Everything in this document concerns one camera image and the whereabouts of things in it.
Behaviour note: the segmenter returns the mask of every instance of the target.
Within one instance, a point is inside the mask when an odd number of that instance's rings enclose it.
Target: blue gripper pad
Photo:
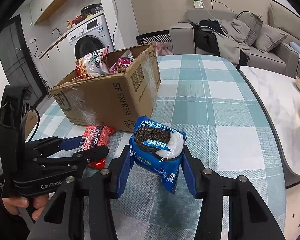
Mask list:
[[[189,192],[195,199],[199,199],[202,198],[204,188],[202,175],[196,164],[196,160],[201,162],[199,159],[192,157],[188,147],[185,145],[184,153],[181,159],[181,168],[185,176]]]
[[[130,173],[129,145],[126,145],[119,158],[113,159],[108,169],[111,171],[109,191],[111,198],[118,199],[124,192]]]
[[[66,139],[60,145],[59,150],[60,151],[61,150],[69,151],[72,149],[76,149],[79,147],[81,139],[82,139],[82,136],[77,136],[77,137]]]

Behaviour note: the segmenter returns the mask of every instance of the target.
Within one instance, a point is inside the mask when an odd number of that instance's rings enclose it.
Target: washing machine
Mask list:
[[[109,52],[114,47],[109,33],[108,25],[104,15],[94,17],[80,25],[68,35],[68,42],[74,49],[76,59],[79,59],[90,52],[103,49],[109,45]]]

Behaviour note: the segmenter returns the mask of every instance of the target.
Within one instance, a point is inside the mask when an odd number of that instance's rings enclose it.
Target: snack bag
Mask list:
[[[100,145],[108,147],[110,134],[112,134],[114,131],[114,129],[103,125],[88,125],[82,136],[78,151],[87,150]],[[103,169],[105,165],[106,158],[89,163],[89,166],[99,170]]]
[[[101,76],[101,75],[97,74],[97,73],[86,73],[86,74],[82,74],[81,76],[78,76],[76,78],[73,78],[71,81],[83,80],[83,79],[88,79],[88,78],[98,77],[98,76]]]
[[[109,46],[93,51],[75,62],[78,76],[87,73],[95,73],[100,75],[109,74],[109,69],[105,63],[108,55]]]
[[[114,73],[125,73],[125,69],[129,67],[133,62],[132,52],[128,49],[121,57],[118,58],[117,62],[109,69],[109,72]]]
[[[135,162],[161,175],[162,185],[175,193],[185,141],[184,132],[141,116],[130,138],[131,167]]]

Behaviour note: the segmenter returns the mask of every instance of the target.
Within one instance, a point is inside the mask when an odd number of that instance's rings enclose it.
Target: cabinet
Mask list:
[[[30,11],[33,24],[45,21],[67,0],[32,0]]]
[[[74,48],[70,46],[67,38],[60,41],[41,58],[42,66],[52,86],[75,70],[75,61]]]

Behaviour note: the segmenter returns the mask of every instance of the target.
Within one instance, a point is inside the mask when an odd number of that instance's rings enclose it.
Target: washing machine door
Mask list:
[[[103,49],[104,47],[105,46],[97,37],[83,36],[76,42],[74,47],[74,54],[76,59],[79,59],[89,54],[90,52],[98,49]]]

